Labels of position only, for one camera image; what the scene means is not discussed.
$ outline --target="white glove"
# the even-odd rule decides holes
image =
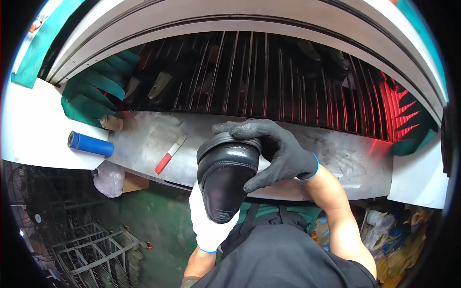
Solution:
[[[189,197],[192,229],[197,234],[197,245],[203,252],[214,253],[238,221],[240,210],[227,223],[218,224],[208,218],[203,196],[197,183]]]

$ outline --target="green floor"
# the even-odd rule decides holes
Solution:
[[[128,225],[138,239],[151,242],[141,248],[141,283],[145,287],[179,287],[189,256],[196,246],[189,208],[190,192],[150,183],[148,190],[123,193],[93,207],[101,226],[118,231]]]

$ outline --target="blue roller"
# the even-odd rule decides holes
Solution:
[[[114,145],[111,142],[99,140],[75,131],[72,131],[69,134],[67,146],[72,149],[103,155],[106,157],[112,156],[112,153],[114,152]]]

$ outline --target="knife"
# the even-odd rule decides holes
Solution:
[[[174,153],[176,153],[176,151],[182,146],[185,140],[186,135],[179,137],[176,143],[174,143],[173,146],[165,154],[165,156],[163,156],[160,163],[157,165],[157,167],[155,167],[155,173],[157,173],[157,175],[160,174],[163,168],[165,168],[170,159],[173,157]]]

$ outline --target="gray work glove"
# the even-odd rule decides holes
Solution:
[[[319,168],[317,157],[301,148],[291,132],[272,120],[226,122],[216,124],[212,129],[216,134],[229,132],[236,139],[261,140],[261,154],[271,165],[245,183],[243,190],[247,193],[296,176],[300,180],[307,180],[314,176]]]

